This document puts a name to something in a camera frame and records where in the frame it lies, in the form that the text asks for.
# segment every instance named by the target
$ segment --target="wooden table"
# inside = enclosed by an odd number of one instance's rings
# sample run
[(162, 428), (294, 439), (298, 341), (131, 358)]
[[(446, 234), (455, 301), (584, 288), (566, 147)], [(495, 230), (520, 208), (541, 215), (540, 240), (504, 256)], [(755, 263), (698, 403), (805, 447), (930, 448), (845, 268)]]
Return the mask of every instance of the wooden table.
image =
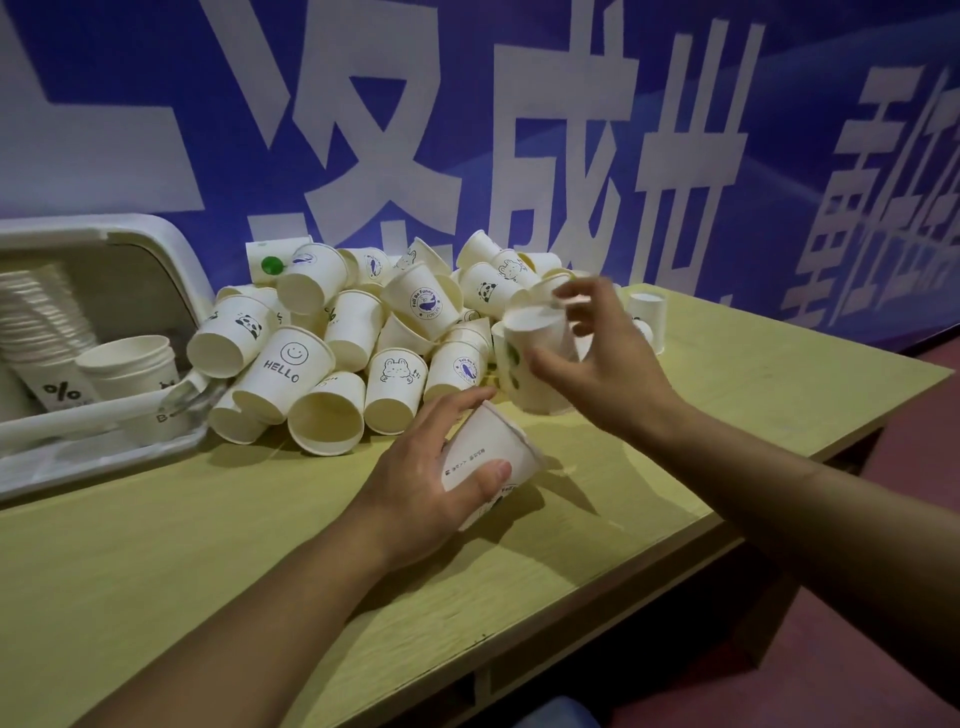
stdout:
[[(826, 459), (949, 370), (668, 293), (661, 361), (690, 401)], [(551, 458), (364, 601), (285, 725), (455, 724), (738, 543), (579, 415), (503, 403)], [(0, 512), (0, 716), (63, 726), (330, 522), (389, 438), (302, 456), (279, 428)]]

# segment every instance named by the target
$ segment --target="right hand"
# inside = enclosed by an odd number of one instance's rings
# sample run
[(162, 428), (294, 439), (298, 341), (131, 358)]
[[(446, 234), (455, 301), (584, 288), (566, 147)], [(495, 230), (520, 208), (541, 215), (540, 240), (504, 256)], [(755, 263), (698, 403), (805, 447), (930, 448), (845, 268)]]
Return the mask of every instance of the right hand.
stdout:
[(600, 429), (643, 446), (663, 417), (682, 405), (643, 334), (623, 309), (608, 279), (571, 280), (554, 291), (559, 299), (589, 296), (566, 307), (577, 336), (593, 334), (583, 362), (533, 349), (530, 371), (552, 386)]

